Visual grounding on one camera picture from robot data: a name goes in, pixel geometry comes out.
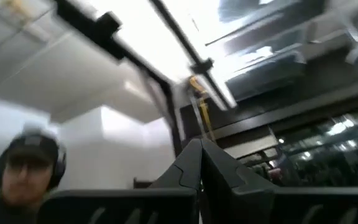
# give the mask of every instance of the headphones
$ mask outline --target headphones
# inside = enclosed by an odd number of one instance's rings
[[[31,133],[31,134],[38,134],[41,138],[46,137],[46,135],[41,133]],[[50,178],[47,190],[52,190],[55,187],[57,187],[66,171],[66,149],[59,144],[57,144],[57,146],[58,146],[57,160],[53,163],[53,173]],[[5,151],[0,155],[0,188],[2,187],[2,176],[6,167],[7,152],[10,150],[11,147],[12,144],[9,145],[8,148],[5,149]]]

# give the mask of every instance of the dark jacket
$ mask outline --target dark jacket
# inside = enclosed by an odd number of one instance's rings
[[[10,207],[0,199],[0,224],[34,224],[35,213],[24,208]]]

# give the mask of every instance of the person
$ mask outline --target person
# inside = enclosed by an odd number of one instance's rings
[[[0,224],[33,224],[47,193],[65,172],[65,151],[54,138],[25,133],[0,156]]]

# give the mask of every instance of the black cap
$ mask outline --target black cap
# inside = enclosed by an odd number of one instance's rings
[[[54,164],[58,159],[59,146],[54,138],[44,134],[22,134],[7,149],[7,158],[28,157]]]

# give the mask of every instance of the white ceiling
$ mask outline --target white ceiling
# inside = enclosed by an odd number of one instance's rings
[[[103,104],[143,122],[160,116],[144,91],[134,67],[125,62],[118,65],[110,56],[70,30],[53,15],[50,1],[22,1],[35,18],[32,25],[41,28],[42,32],[39,33],[48,41],[42,42],[24,31],[19,32],[12,23],[0,19],[1,99],[44,110],[59,122]],[[358,1],[331,0],[328,9],[336,6],[355,13]],[[145,7],[133,10],[146,11]],[[154,13],[151,8],[148,10],[150,15]],[[7,15],[1,7],[0,13]],[[317,25],[308,37],[309,40],[319,40],[342,29],[331,12],[313,22]],[[122,36],[130,39],[129,42],[135,49],[146,46],[140,52],[151,64],[159,63],[159,70],[165,75],[174,73],[177,77],[180,74],[186,77],[189,74],[188,61],[175,39],[171,40],[171,44],[166,44],[164,40],[170,38],[168,34],[158,33],[144,24],[138,24],[137,29],[142,26],[143,29],[148,29],[143,30],[143,34],[147,36],[143,37],[146,38],[143,42],[137,41],[138,35],[133,32],[123,33]],[[342,35],[322,44],[305,45],[301,50],[308,58],[313,58],[332,48],[343,46],[346,42],[347,39]],[[167,54],[171,57],[176,55],[178,60],[169,60],[164,56]],[[139,91],[128,90],[125,82]]]

